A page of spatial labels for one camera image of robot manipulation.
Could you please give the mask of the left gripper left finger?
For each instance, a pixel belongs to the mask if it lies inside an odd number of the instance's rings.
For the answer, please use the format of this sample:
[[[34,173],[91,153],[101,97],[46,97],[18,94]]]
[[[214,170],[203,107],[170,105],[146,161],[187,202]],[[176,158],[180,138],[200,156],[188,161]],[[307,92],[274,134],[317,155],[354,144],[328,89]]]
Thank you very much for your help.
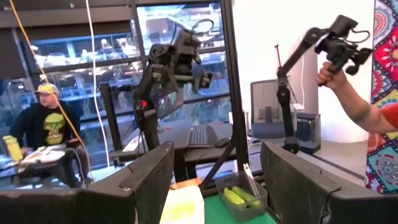
[[[3,190],[1,223],[159,223],[173,169],[166,141],[85,189]]]

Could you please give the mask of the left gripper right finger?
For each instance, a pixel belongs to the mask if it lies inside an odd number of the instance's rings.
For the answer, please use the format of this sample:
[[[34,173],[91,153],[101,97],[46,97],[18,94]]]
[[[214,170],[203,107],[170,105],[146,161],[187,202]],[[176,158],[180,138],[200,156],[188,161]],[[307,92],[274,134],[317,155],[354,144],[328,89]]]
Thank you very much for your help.
[[[378,194],[268,142],[261,166],[281,223],[397,224],[396,195]]]

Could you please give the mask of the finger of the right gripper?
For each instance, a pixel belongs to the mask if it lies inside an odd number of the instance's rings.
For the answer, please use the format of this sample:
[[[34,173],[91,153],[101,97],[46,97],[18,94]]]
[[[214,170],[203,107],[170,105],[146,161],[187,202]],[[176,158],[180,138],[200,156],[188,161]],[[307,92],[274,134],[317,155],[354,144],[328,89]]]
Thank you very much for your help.
[[[194,76],[192,91],[198,93],[202,88],[209,88],[213,74],[210,72],[203,72],[201,75]]]
[[[149,101],[154,108],[157,119],[163,119],[183,106],[183,90],[172,88],[170,81],[163,75],[164,66],[160,64],[149,65],[151,71],[151,84]]]

